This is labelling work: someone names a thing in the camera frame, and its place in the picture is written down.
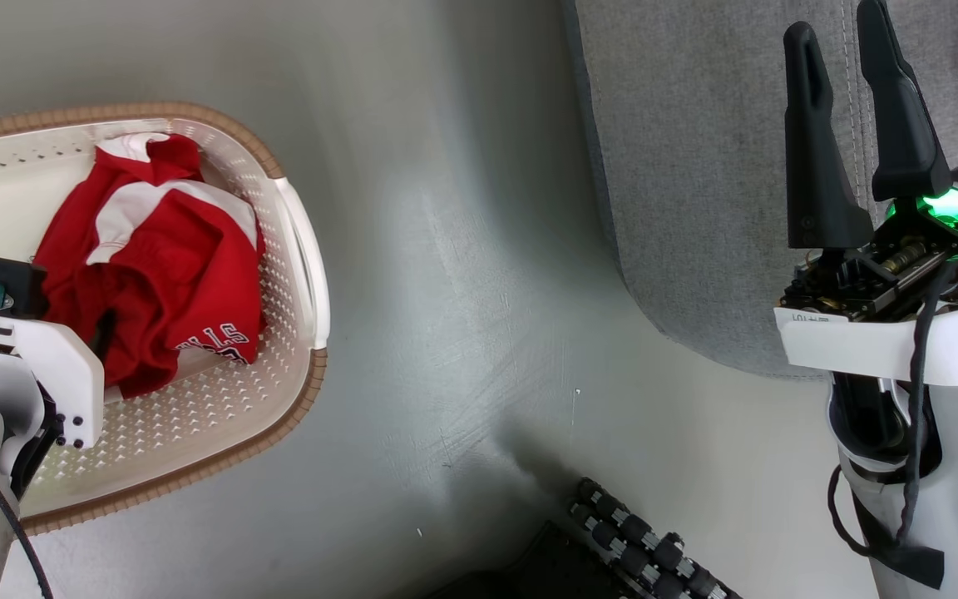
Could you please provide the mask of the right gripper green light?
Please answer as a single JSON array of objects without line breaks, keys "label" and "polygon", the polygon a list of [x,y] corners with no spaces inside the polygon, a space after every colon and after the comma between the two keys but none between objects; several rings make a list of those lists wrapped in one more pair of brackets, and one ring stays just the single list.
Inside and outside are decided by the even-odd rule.
[{"label": "right gripper green light", "polygon": [[858,3],[857,33],[876,128],[874,200],[920,198],[904,215],[890,202],[871,239],[871,217],[857,204],[830,122],[833,89],[820,42],[808,22],[791,24],[783,35],[788,247],[824,251],[798,266],[782,307],[901,322],[923,307],[943,264],[958,261],[958,168],[951,178],[885,1]]}]

